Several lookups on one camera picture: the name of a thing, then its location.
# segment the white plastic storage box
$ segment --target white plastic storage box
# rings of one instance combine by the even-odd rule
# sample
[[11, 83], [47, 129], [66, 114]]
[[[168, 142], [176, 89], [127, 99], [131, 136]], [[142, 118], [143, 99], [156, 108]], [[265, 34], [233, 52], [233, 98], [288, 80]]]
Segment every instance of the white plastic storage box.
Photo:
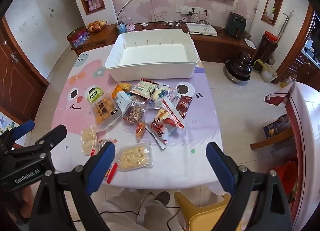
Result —
[[191, 78], [198, 61], [189, 33], [156, 29], [119, 35], [105, 67], [118, 82]]

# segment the dining table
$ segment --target dining table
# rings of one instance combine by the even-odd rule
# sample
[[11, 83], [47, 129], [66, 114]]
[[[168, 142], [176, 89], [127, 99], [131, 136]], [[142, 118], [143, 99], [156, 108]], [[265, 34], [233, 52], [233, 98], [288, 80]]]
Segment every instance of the dining table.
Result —
[[[90, 156], [82, 152], [81, 133], [95, 126], [89, 90], [99, 87], [111, 94], [118, 84], [104, 67], [112, 45], [82, 53], [65, 82], [56, 107], [52, 129], [60, 124], [67, 128], [66, 138], [53, 150], [52, 162], [57, 172], [68, 172], [84, 165]], [[135, 124], [119, 118], [112, 126], [97, 132], [99, 140], [114, 143], [116, 152], [122, 147], [150, 143], [152, 168], [117, 171], [109, 185], [139, 189], [190, 188], [209, 184], [216, 194], [224, 191], [206, 158], [206, 146], [216, 142], [223, 151], [220, 127], [207, 77], [199, 59], [191, 78], [155, 80], [179, 93], [192, 97], [185, 117], [186, 127], [173, 131], [165, 149], [146, 131], [141, 140], [135, 138]], [[138, 81], [130, 81], [131, 86]], [[152, 122], [157, 110], [146, 108], [146, 123]]]

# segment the yellow chair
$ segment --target yellow chair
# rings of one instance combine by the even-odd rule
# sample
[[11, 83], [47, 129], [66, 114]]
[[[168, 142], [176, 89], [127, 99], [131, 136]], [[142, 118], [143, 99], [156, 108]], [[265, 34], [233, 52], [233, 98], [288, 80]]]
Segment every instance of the yellow chair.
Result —
[[[196, 207], [180, 192], [175, 192], [174, 197], [180, 206], [187, 231], [211, 231], [231, 198], [229, 194], [225, 194], [222, 196], [224, 201], [220, 203], [207, 207]], [[237, 231], [241, 231], [241, 223], [239, 223]]]

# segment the white router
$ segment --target white router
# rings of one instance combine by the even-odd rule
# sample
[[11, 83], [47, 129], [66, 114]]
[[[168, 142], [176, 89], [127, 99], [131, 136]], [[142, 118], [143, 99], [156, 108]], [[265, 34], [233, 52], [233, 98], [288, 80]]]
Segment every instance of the white router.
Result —
[[196, 23], [186, 23], [190, 34], [204, 34], [217, 36], [217, 31], [211, 25], [203, 25]]

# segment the floral wallpaper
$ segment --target floral wallpaper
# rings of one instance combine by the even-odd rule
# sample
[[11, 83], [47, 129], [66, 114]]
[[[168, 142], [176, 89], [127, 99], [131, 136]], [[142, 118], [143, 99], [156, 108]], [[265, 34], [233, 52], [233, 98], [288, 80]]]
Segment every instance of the floral wallpaper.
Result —
[[[118, 15], [121, 8], [129, 0], [113, 0]], [[207, 19], [210, 24], [224, 26], [230, 12], [247, 19], [246, 29], [249, 30], [257, 10], [259, 0], [132, 0], [121, 12], [119, 21], [129, 18], [134, 23], [182, 20], [185, 15], [177, 13], [176, 5], [201, 7], [208, 10]], [[204, 19], [205, 14], [198, 15]], [[185, 21], [197, 21], [197, 17], [187, 17]]]

